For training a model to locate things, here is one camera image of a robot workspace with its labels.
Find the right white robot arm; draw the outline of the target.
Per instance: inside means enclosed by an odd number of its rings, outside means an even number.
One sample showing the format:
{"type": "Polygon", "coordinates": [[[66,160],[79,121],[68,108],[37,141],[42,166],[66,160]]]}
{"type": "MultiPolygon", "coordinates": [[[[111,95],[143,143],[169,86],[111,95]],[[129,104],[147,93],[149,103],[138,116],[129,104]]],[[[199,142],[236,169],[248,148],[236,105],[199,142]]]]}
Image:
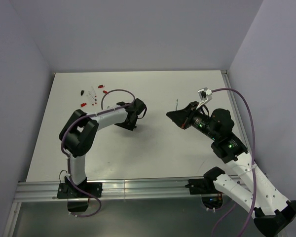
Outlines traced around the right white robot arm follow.
{"type": "Polygon", "coordinates": [[[197,105],[191,102],[184,109],[166,115],[181,129],[194,127],[212,139],[215,155],[246,185],[243,188],[221,168],[214,167],[203,175],[201,189],[224,193],[246,211],[252,209],[251,217],[257,229],[266,237],[276,236],[296,217],[296,201],[281,194],[252,163],[247,147],[232,132],[234,121],[228,110],[218,108],[209,116],[200,112],[197,105]]]}

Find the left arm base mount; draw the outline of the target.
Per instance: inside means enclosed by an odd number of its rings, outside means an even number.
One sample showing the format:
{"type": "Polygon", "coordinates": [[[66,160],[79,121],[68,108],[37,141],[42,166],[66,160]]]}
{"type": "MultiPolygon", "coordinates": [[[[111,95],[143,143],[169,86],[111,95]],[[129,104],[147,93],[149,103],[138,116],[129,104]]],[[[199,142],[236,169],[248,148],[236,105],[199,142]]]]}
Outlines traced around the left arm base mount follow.
{"type": "Polygon", "coordinates": [[[89,206],[90,195],[97,198],[101,197],[103,184],[101,182],[87,182],[84,180],[77,186],[83,192],[77,190],[72,183],[65,179],[64,182],[59,184],[57,199],[67,199],[67,209],[69,212],[85,212],[89,206]]]}

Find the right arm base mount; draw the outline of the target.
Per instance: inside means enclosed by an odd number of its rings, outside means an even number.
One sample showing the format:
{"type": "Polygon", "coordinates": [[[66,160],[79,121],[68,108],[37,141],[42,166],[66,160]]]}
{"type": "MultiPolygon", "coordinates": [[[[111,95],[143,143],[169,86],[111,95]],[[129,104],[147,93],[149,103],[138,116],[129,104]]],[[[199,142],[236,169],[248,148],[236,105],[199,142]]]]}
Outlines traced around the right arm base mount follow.
{"type": "Polygon", "coordinates": [[[214,188],[213,184],[210,184],[205,178],[188,179],[188,183],[185,188],[189,189],[190,195],[211,195],[205,197],[205,203],[209,205],[222,205],[223,198],[222,193],[214,188]]]}

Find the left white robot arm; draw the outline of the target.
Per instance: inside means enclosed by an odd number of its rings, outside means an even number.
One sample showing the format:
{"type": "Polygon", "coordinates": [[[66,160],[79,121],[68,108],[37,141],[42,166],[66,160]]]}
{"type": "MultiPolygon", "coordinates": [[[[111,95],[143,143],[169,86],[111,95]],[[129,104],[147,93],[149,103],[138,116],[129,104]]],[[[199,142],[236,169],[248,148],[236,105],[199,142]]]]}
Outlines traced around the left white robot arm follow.
{"type": "Polygon", "coordinates": [[[119,102],[95,114],[76,110],[59,134],[61,151],[68,160],[69,192],[81,197],[86,192],[85,157],[98,131],[111,125],[134,130],[139,115],[145,115],[147,106],[136,98],[131,103],[119,102]]]}

